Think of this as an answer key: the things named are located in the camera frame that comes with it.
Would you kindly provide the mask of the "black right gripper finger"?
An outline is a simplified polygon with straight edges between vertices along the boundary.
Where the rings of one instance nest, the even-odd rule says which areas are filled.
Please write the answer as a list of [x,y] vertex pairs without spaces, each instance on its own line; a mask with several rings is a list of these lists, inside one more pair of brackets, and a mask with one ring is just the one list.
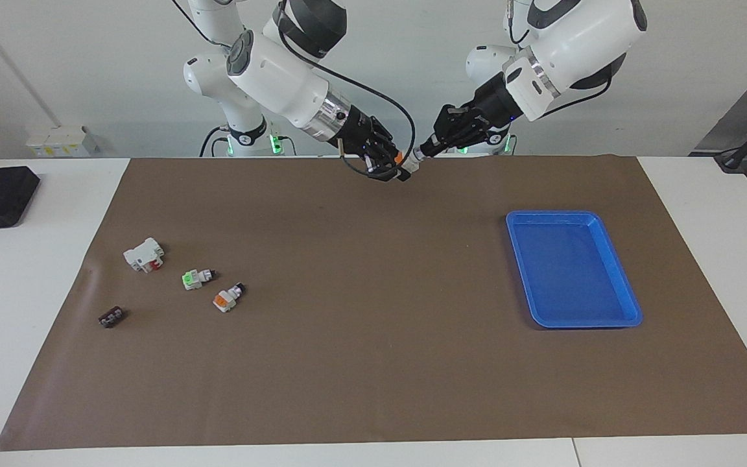
[[373,160],[375,162],[402,162],[403,153],[392,141],[392,135],[383,126],[373,128]]
[[411,173],[400,167],[391,167],[384,165],[374,165],[366,171],[368,178],[374,180],[388,182],[391,180],[399,180],[400,182],[406,182],[411,178]]

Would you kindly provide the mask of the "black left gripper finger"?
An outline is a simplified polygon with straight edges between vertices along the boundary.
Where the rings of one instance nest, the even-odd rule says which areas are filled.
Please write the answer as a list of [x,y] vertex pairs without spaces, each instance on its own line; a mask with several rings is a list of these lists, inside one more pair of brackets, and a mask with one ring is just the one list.
[[478,141],[479,124],[475,119],[479,110],[471,106],[456,107],[445,104],[434,123],[438,141]]
[[435,132],[419,145],[419,159],[439,156],[439,154],[451,150],[451,148],[462,149],[480,144],[485,142],[487,138],[488,133],[485,130],[468,130],[448,136]]

